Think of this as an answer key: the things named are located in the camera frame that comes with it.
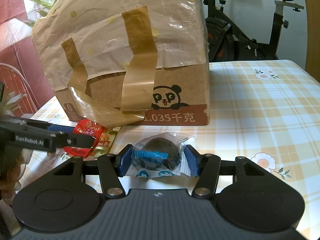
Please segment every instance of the blue gripper pad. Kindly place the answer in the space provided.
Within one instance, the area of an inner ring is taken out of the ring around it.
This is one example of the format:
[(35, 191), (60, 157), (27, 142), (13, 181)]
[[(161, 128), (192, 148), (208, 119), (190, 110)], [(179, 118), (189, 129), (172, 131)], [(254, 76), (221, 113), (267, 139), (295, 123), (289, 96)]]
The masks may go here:
[(192, 146), (191, 145), (185, 146), (184, 155), (186, 156), (186, 159), (188, 161), (191, 176), (199, 177), (200, 176), (200, 169), (198, 166), (198, 160), (197, 160), (197, 157), (191, 152), (189, 147), (192, 147)]
[(48, 127), (49, 131), (54, 132), (65, 132), (65, 133), (72, 133), (74, 130), (74, 127), (72, 126), (64, 126), (64, 125), (58, 125), (58, 124), (51, 124)]
[(131, 165), (131, 156), (132, 156), (132, 149), (133, 146), (131, 146), (127, 151), (124, 153), (121, 159), (121, 165), (119, 167), (119, 176), (123, 177), (126, 175), (130, 165)]

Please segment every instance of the red snack package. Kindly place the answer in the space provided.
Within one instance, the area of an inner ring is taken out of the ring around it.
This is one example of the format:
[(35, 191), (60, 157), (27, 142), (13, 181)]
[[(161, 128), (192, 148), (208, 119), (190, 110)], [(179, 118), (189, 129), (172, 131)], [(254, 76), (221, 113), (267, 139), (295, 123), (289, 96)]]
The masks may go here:
[(119, 130), (120, 127), (113, 129), (103, 128), (101, 136), (96, 146), (92, 148), (89, 156), (99, 157), (100, 155), (107, 154)]
[[(73, 133), (77, 134), (85, 134), (90, 135), (95, 138), (93, 147), (97, 144), (97, 139), (100, 138), (102, 133), (103, 126), (90, 121), (88, 119), (80, 120), (77, 124), (77, 126), (74, 128)], [(80, 155), (83, 158), (86, 158), (89, 155), (89, 152), (91, 151), (91, 148), (77, 148), (77, 147), (64, 147), (63, 148), (65, 152), (76, 156)]]

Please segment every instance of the exercise bike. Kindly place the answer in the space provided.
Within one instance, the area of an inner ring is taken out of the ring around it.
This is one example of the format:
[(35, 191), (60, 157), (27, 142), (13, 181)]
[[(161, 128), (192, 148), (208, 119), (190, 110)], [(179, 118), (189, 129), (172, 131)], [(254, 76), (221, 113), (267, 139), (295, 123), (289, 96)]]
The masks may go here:
[(245, 33), (223, 13), (225, 0), (219, 0), (220, 9), (215, 0), (204, 0), (208, 6), (208, 17), (205, 19), (208, 29), (209, 62), (224, 62), (235, 60), (274, 60), (278, 59), (276, 51), (279, 44), (282, 25), (289, 27), (288, 21), (283, 21), (284, 6), (293, 7), (300, 12), (303, 6), (288, 3), (294, 0), (275, 0), (276, 11), (273, 17), (269, 44), (258, 43), (256, 39), (248, 38)]

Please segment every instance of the blue label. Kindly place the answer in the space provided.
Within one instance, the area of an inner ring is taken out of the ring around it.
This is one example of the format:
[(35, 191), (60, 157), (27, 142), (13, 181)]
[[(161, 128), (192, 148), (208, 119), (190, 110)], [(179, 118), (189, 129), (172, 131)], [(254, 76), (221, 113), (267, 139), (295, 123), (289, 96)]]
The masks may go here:
[(138, 160), (139, 158), (143, 158), (152, 163), (162, 164), (163, 160), (168, 158), (168, 154), (161, 152), (133, 151), (133, 159)]

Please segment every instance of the metal bracket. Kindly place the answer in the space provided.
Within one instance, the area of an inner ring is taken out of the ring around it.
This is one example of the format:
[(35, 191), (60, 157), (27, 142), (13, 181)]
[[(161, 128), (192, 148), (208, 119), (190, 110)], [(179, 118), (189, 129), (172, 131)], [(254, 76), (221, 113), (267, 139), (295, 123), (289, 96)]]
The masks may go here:
[(276, 13), (279, 15), (283, 15), (283, 7), (284, 6), (295, 8), (294, 11), (299, 11), (299, 9), (304, 10), (304, 6), (296, 4), (296, 3), (275, 0), (275, 4), (276, 4)]

